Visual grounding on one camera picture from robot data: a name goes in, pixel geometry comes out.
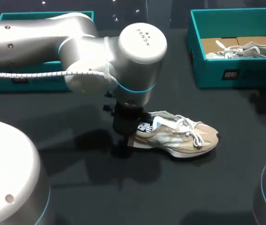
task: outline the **robotic arm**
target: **robotic arm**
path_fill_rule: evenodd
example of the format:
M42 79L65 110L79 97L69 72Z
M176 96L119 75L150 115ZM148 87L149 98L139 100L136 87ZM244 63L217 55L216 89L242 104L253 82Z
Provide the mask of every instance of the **robotic arm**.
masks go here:
M0 21L0 69L61 61L65 72L2 74L0 77L65 76L71 91L97 91L115 84L105 106L114 116L114 130L132 135L147 117L148 102L167 50L164 34L147 23L135 23L119 37L99 38L93 21L81 13L44 20Z

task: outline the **shoe box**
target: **shoe box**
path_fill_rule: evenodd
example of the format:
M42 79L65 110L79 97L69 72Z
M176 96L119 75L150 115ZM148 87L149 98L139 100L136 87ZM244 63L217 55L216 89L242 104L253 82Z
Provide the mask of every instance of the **shoe box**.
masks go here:
M207 53L254 42L266 45L266 8L191 10L187 45L199 88L266 87L266 58L212 59Z
M2 13L0 21L9 20L37 20L45 19L63 15L70 12L29 12L29 13ZM94 20L94 12L80 12L88 15ZM47 62L43 64L34 65L31 67L24 67L18 69L3 69L1 73L43 73L61 71L62 66L60 61ZM56 92L69 91L64 81L64 77L52 77L41 79L25 79L15 78L6 79L0 78L0 93L1 92Z

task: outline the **white shoelace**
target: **white shoelace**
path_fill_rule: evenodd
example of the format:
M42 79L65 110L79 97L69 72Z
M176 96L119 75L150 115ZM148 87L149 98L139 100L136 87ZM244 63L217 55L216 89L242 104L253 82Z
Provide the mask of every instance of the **white shoelace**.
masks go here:
M223 52L217 52L217 53L220 55L224 55L225 59L232 59L236 56L236 54L240 55L243 54L243 49L239 45L226 48L220 41L216 40L215 42L220 48L223 49Z
M189 118L181 115L176 115L179 120L176 122L177 128L173 130L174 134L186 134L186 136L193 137L193 145L195 147L202 147L204 140L201 135L195 133L195 127L202 122L194 122Z

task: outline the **white spiral cable wrap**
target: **white spiral cable wrap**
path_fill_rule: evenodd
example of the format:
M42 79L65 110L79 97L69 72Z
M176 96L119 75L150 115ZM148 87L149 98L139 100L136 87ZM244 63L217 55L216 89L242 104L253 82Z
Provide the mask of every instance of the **white spiral cable wrap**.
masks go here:
M87 71L87 72L74 72L74 71L59 71L49 73L36 73L36 74L11 74L11 73L0 73L0 78L47 78L56 76L68 76L68 75L94 75L106 77L103 72L98 71ZM118 81L111 75L109 78L112 82L117 83Z

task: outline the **dark tabletop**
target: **dark tabletop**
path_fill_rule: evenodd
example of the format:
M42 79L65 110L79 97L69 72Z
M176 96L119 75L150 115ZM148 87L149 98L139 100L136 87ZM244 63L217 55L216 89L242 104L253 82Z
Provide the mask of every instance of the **dark tabletop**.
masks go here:
M211 154L194 160L148 150L122 156L102 93L0 95L0 121L40 151L61 225L254 224L251 200L266 163L266 90L197 89L185 38L192 8L264 6L266 0L0 0L0 12L94 10L102 37L134 22L156 25L168 52L146 110L181 114L221 134Z

